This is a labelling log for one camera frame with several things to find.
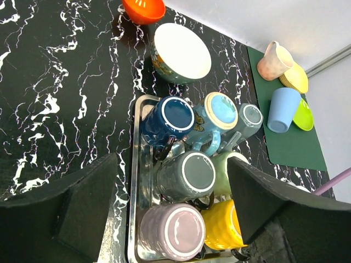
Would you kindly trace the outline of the blue butterfly mug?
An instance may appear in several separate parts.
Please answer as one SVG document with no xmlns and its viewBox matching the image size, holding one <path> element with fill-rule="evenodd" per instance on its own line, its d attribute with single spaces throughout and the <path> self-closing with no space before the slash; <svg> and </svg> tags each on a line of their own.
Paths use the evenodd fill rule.
<svg viewBox="0 0 351 263">
<path fill-rule="evenodd" d="M 214 155 L 220 147 L 221 135 L 232 130 L 238 122 L 237 108 L 230 97 L 220 92 L 211 92 L 193 107 L 195 125 L 184 137 L 193 150 L 210 143 L 204 151 L 207 156 Z"/>
</svg>

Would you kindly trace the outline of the mauve grey mug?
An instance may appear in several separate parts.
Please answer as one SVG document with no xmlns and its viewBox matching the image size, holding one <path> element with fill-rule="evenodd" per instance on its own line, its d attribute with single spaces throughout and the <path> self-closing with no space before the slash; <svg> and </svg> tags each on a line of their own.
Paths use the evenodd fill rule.
<svg viewBox="0 0 351 263">
<path fill-rule="evenodd" d="M 206 227 L 200 212 L 186 203 L 158 205 L 142 217 L 139 237 L 144 247 L 175 261 L 194 258 L 202 249 Z"/>
</svg>

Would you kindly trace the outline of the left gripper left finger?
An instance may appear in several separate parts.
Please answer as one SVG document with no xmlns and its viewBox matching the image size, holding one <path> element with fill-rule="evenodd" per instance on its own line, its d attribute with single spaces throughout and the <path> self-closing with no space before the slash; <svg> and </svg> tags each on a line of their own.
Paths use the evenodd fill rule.
<svg viewBox="0 0 351 263">
<path fill-rule="evenodd" d="M 108 154 L 1 202 L 1 262 L 97 262 L 115 187 Z"/>
</svg>

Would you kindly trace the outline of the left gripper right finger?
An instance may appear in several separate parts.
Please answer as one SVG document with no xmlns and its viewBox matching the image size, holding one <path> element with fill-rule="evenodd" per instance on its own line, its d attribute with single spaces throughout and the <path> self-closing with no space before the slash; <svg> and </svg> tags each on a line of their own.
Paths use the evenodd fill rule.
<svg viewBox="0 0 351 263">
<path fill-rule="evenodd" d="M 227 172 L 251 262 L 350 262 L 350 204 L 300 190 L 230 157 Z"/>
</svg>

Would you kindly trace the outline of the dark green mug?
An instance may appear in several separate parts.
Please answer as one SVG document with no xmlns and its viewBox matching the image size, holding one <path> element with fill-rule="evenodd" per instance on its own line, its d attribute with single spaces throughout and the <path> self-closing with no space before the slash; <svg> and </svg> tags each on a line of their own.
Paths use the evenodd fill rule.
<svg viewBox="0 0 351 263">
<path fill-rule="evenodd" d="M 191 150 L 161 164 L 156 183 L 164 199 L 173 203 L 189 202 L 209 209 L 213 202 L 216 171 L 209 157 Z"/>
</svg>

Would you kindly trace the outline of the yellow mug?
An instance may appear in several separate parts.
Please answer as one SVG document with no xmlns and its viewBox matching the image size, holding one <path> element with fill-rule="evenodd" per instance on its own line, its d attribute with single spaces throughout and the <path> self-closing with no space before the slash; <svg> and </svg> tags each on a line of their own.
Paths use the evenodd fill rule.
<svg viewBox="0 0 351 263">
<path fill-rule="evenodd" d="M 202 210 L 205 222 L 205 245 L 212 250 L 239 249 L 247 247 L 242 239 L 234 201 L 215 203 L 208 210 Z"/>
</svg>

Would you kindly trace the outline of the grey blue faceted mug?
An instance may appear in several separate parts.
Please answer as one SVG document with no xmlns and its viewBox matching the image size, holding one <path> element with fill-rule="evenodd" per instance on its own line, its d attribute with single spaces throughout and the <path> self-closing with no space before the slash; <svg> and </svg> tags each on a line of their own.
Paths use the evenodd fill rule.
<svg viewBox="0 0 351 263">
<path fill-rule="evenodd" d="M 263 115 L 254 104 L 242 104 L 236 126 L 222 135 L 218 153 L 231 152 L 241 142 L 254 135 L 262 126 Z"/>
</svg>

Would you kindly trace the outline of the light green mug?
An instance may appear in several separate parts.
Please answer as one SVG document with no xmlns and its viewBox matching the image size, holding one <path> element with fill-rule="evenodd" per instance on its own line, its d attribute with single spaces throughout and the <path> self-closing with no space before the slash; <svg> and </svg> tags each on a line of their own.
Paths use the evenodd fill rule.
<svg viewBox="0 0 351 263">
<path fill-rule="evenodd" d="M 238 152 L 224 152 L 212 157 L 211 160 L 216 171 L 216 181 L 214 184 L 214 195 L 216 197 L 231 195 L 227 169 L 228 159 L 231 157 L 236 157 L 249 164 L 247 158 Z"/>
</svg>

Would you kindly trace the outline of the dark blue mug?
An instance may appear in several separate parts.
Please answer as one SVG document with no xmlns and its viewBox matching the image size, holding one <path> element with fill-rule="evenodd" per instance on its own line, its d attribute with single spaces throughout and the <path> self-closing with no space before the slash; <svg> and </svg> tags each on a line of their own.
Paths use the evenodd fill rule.
<svg viewBox="0 0 351 263">
<path fill-rule="evenodd" d="M 182 98 L 167 96 L 141 122 L 141 133 L 154 148 L 153 159 L 164 160 L 173 144 L 188 135 L 195 125 L 193 108 Z"/>
</svg>

